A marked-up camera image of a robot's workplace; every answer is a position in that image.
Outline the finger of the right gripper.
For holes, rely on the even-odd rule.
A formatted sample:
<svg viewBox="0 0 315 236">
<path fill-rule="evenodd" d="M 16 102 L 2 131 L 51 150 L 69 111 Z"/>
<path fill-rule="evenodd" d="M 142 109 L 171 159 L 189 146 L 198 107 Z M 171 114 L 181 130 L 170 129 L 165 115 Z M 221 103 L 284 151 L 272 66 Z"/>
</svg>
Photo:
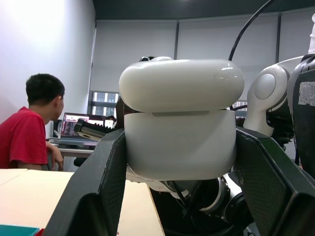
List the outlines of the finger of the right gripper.
<svg viewBox="0 0 315 236">
<path fill-rule="evenodd" d="M 117 123 L 116 128 L 121 129 L 124 127 L 124 114 L 125 114 L 125 103 L 121 97 L 119 97 L 118 102 L 116 104 L 116 116 Z"/>
</svg>

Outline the person in red shirt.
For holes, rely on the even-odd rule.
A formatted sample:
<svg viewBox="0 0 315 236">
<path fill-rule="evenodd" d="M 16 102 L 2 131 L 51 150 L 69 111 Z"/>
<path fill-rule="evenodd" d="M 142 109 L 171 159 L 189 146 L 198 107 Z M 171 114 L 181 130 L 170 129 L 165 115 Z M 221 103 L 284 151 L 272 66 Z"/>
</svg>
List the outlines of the person in red shirt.
<svg viewBox="0 0 315 236">
<path fill-rule="evenodd" d="M 63 156 L 46 141 L 45 126 L 62 114 L 64 92 L 63 83 L 53 75 L 40 73 L 28 78 L 29 106 L 0 124 L 0 169 L 42 170 L 50 154 L 52 165 L 63 170 Z"/>
</svg>

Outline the grey office desk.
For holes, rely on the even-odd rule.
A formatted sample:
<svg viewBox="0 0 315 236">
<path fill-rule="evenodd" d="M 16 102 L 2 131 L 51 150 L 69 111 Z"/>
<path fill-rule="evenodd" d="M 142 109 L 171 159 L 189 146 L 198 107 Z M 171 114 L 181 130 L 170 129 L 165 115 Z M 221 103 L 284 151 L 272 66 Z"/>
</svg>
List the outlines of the grey office desk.
<svg viewBox="0 0 315 236">
<path fill-rule="evenodd" d="M 97 145 L 95 141 L 83 139 L 50 139 L 50 144 L 59 148 L 62 156 L 88 158 Z"/>
</svg>

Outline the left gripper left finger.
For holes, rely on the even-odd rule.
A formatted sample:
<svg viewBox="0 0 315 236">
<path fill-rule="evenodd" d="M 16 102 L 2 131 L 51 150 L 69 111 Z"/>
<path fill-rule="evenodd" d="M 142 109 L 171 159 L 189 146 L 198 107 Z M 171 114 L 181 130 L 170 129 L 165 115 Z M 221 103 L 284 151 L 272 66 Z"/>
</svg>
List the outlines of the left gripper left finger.
<svg viewBox="0 0 315 236">
<path fill-rule="evenodd" d="M 116 236 L 126 182 L 123 129 L 105 135 L 70 178 L 45 236 Z"/>
</svg>

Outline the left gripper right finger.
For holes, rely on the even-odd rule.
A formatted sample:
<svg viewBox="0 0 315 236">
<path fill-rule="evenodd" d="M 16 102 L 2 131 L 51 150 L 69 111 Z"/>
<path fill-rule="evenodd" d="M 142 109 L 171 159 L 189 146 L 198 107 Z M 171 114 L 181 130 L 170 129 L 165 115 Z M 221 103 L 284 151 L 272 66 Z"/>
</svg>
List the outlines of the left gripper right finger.
<svg viewBox="0 0 315 236">
<path fill-rule="evenodd" d="M 271 137 L 236 129 L 237 179 L 260 236 L 315 236 L 315 180 Z"/>
</svg>

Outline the dark robot torso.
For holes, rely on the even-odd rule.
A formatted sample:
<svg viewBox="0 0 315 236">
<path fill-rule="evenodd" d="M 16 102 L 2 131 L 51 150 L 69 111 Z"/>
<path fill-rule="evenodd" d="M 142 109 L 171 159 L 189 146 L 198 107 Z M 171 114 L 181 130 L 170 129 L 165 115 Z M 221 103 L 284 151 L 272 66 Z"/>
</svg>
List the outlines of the dark robot torso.
<svg viewBox="0 0 315 236">
<path fill-rule="evenodd" d="M 299 60 L 288 80 L 287 100 L 302 168 L 315 179 L 315 54 Z"/>
</svg>

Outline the teal plastic bin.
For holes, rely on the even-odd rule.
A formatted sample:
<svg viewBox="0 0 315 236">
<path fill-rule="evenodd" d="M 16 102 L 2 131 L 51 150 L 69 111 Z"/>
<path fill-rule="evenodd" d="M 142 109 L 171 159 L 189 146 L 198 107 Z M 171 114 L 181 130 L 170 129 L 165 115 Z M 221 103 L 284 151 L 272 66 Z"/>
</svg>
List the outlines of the teal plastic bin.
<svg viewBox="0 0 315 236">
<path fill-rule="evenodd" d="M 0 236 L 35 236 L 39 230 L 34 227 L 0 225 Z"/>
</svg>

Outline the window with city view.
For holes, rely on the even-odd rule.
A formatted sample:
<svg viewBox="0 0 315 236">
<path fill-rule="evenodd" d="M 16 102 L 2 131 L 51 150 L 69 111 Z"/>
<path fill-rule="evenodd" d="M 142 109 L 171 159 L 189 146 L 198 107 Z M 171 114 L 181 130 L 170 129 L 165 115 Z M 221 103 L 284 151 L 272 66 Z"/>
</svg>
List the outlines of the window with city view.
<svg viewBox="0 0 315 236">
<path fill-rule="evenodd" d="M 93 91 L 91 114 L 116 118 L 116 104 L 119 98 L 120 94 L 117 92 Z"/>
</svg>

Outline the white earbud charging case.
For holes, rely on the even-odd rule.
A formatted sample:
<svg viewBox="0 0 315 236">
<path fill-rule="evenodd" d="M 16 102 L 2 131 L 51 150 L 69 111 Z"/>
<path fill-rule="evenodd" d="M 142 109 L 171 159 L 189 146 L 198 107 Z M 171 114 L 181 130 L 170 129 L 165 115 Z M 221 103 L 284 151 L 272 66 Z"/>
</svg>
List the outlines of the white earbud charging case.
<svg viewBox="0 0 315 236">
<path fill-rule="evenodd" d="M 141 178 L 208 180 L 236 158 L 235 113 L 244 77 L 224 59 L 180 59 L 131 64 L 119 79 L 134 113 L 124 116 L 127 162 Z"/>
</svg>

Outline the open laptop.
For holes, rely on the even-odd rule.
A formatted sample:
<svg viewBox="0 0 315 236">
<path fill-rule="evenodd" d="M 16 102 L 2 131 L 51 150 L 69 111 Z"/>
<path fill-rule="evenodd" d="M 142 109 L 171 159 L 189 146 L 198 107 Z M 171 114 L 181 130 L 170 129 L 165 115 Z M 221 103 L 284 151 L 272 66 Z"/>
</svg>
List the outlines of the open laptop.
<svg viewBox="0 0 315 236">
<path fill-rule="evenodd" d="M 96 141 L 81 137 L 74 132 L 75 124 L 79 119 L 83 119 L 89 124 L 97 124 L 106 128 L 112 128 L 117 121 L 114 116 L 85 115 L 76 113 L 65 113 L 61 129 L 61 137 L 56 140 L 60 147 L 63 145 L 68 148 L 72 146 L 89 146 L 90 149 L 96 146 Z"/>
</svg>

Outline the white roller blind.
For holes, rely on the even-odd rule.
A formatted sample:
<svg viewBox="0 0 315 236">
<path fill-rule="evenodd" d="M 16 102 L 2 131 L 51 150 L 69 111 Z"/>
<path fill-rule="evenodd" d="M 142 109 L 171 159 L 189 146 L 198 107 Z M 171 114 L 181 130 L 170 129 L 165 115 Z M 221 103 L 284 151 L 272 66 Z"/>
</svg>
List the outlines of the white roller blind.
<svg viewBox="0 0 315 236">
<path fill-rule="evenodd" d="M 176 21 L 108 20 L 96 24 L 90 89 L 118 92 L 121 73 L 142 57 L 173 57 Z"/>
<path fill-rule="evenodd" d="M 282 16 L 279 60 L 303 56 L 310 45 L 314 12 L 287 13 Z"/>
<path fill-rule="evenodd" d="M 243 73 L 274 64 L 276 17 L 257 18 L 244 32 L 233 56 Z M 178 59 L 228 59 L 245 19 L 180 22 Z"/>
</svg>

